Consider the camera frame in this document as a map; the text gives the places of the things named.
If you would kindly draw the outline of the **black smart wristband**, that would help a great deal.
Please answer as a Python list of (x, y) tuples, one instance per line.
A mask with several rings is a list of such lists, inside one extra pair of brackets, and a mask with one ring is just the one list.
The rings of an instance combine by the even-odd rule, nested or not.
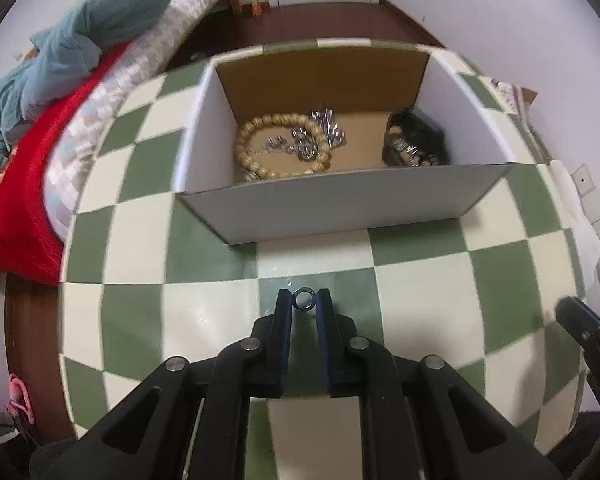
[(431, 167), (450, 163), (443, 129), (417, 107), (407, 107), (389, 115), (381, 158), (388, 167)]

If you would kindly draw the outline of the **pink slipper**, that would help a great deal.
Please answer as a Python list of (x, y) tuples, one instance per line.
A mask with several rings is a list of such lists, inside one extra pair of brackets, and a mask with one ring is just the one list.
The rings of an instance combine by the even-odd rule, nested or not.
[(12, 415), (12, 418), (18, 418), (22, 415), (30, 425), (35, 424), (28, 389), (16, 374), (10, 374), (8, 378), (8, 402), (5, 408)]

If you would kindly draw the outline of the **bed with red sheet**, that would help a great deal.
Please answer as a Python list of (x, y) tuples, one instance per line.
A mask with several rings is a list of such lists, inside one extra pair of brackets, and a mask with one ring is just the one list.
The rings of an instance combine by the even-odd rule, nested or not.
[(62, 243), (43, 205), (46, 162), (61, 131), (130, 43), (106, 52), (84, 84), (46, 110), (9, 156), (0, 175), (0, 272), (45, 285), (58, 284)]

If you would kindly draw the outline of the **blue crumpled blanket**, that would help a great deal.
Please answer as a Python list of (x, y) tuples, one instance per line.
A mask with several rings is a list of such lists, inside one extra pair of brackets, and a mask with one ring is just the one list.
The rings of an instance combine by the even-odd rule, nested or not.
[(158, 23), (171, 0), (83, 0), (31, 37), (38, 54), (0, 79), (0, 173), (41, 114), (79, 88), (111, 48)]

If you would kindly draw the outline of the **green white checkered tablecloth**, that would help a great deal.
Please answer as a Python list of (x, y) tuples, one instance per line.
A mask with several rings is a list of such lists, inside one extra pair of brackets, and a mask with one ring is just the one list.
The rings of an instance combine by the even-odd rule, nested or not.
[(558, 445), (584, 382), (554, 313), (584, 292), (573, 221), (520, 117), (454, 54), (516, 159), (460, 217), (400, 226), (227, 244), (172, 184), (211, 58), (129, 94), (144, 105), (100, 138), (62, 262), (59, 359), (79, 438), (165, 359), (215, 356), (273, 311), (279, 289), (308, 286), (398, 356), (447, 360), (539, 451)]

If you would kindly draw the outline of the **white cardboard box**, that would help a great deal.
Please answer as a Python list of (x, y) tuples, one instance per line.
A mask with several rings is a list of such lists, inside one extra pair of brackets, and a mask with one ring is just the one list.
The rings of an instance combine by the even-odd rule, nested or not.
[[(456, 219), (516, 159), (456, 64), (372, 40), (217, 55), (189, 105), (174, 190), (231, 245)], [(382, 161), (388, 117), (407, 107), (443, 129), (449, 165)]]

